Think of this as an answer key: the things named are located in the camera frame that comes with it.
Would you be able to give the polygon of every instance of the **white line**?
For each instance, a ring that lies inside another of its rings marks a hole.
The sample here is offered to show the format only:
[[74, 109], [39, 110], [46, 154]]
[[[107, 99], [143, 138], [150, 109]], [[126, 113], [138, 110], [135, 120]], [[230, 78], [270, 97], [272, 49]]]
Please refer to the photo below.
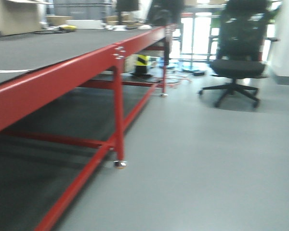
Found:
[[17, 72], [27, 72], [27, 71], [31, 71], [29, 70], [0, 70], [0, 73], [17, 73]]

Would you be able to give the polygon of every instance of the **chair seat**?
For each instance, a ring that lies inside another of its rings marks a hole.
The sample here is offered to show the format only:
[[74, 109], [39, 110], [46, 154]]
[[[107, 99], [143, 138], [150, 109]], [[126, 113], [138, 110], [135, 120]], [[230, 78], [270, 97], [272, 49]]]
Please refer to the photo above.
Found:
[[216, 59], [210, 67], [220, 76], [242, 79], [261, 75], [265, 65], [256, 61]]

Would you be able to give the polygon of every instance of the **gray table top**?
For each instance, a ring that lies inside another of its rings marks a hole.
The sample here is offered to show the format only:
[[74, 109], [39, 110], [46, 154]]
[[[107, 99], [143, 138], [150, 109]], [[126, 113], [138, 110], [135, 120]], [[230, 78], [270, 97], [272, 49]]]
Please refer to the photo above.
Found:
[[77, 30], [63, 34], [21, 34], [0, 38], [0, 84], [23, 73], [59, 63], [146, 30]]

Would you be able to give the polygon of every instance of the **table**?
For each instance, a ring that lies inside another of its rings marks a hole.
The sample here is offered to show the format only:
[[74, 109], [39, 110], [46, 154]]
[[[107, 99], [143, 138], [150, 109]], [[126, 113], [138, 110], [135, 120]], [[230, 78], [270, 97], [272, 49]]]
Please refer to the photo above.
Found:
[[[98, 148], [87, 165], [65, 190], [36, 227], [50, 230], [86, 180], [109, 150], [117, 152], [117, 167], [124, 167], [123, 132], [136, 117], [155, 88], [165, 95], [165, 70], [161, 84], [123, 82], [124, 58], [157, 41], [164, 47], [151, 48], [169, 53], [171, 27], [155, 27], [149, 31], [78, 30], [73, 33], [24, 34], [0, 38], [0, 132], [30, 139], [53, 141]], [[113, 70], [112, 81], [94, 80], [104, 70]], [[149, 90], [124, 118], [122, 85], [140, 85]], [[107, 141], [96, 141], [50, 134], [4, 130], [9, 125], [36, 111], [75, 87], [103, 88], [114, 91], [115, 132]]]

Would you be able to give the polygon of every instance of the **red metal table frame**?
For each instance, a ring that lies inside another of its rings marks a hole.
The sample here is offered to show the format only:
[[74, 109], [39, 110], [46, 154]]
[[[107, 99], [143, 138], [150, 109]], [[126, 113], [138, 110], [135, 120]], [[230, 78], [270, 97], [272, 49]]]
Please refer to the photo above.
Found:
[[[47, 231], [53, 227], [109, 150], [115, 150], [118, 161], [123, 161], [124, 130], [136, 117], [155, 88], [162, 88], [162, 93], [165, 93], [166, 87], [165, 68], [161, 84], [123, 82], [121, 73], [123, 71], [124, 58], [146, 49], [161, 40], [164, 41], [164, 47], [162, 49], [150, 48], [150, 50], [164, 50], [165, 53], [167, 53], [169, 52], [170, 37], [171, 27], [157, 27], [68, 61], [24, 74], [0, 85], [0, 132], [75, 87], [103, 88], [114, 91], [116, 127], [115, 132], [107, 141], [40, 133], [17, 133], [17, 136], [31, 139], [98, 148], [87, 165], [35, 228], [36, 231]], [[93, 76], [110, 68], [114, 72], [113, 81], [92, 79]], [[123, 84], [149, 87], [147, 93], [126, 118], [123, 116]], [[4, 133], [15, 135], [11, 131], [4, 131]]]

